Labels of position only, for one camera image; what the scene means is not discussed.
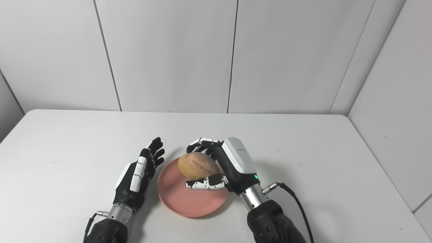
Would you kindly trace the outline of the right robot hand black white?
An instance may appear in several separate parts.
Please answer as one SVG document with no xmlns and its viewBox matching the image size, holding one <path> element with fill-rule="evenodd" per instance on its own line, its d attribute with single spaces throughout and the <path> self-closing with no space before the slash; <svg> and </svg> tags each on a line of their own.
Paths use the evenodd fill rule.
<svg viewBox="0 0 432 243">
<path fill-rule="evenodd" d="M 201 137 L 189 144 L 186 152 L 206 154 L 215 159 L 222 170 L 216 175 L 186 181 L 187 188 L 209 191 L 226 188 L 229 192 L 240 195 L 261 185 L 250 154 L 242 141 L 236 137 L 228 137 L 225 140 Z"/>
</svg>

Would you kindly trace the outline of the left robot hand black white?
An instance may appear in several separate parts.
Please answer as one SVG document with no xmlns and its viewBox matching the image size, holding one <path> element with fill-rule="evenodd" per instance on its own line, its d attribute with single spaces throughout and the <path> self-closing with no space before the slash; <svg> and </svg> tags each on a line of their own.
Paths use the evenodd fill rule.
<svg viewBox="0 0 432 243">
<path fill-rule="evenodd" d="M 155 175 L 156 169 L 164 162 L 165 149 L 161 137 L 156 137 L 147 148 L 143 148 L 138 159 L 126 165 L 120 177 L 113 204 L 124 204 L 136 213 L 143 205 L 145 191 Z"/>
</svg>

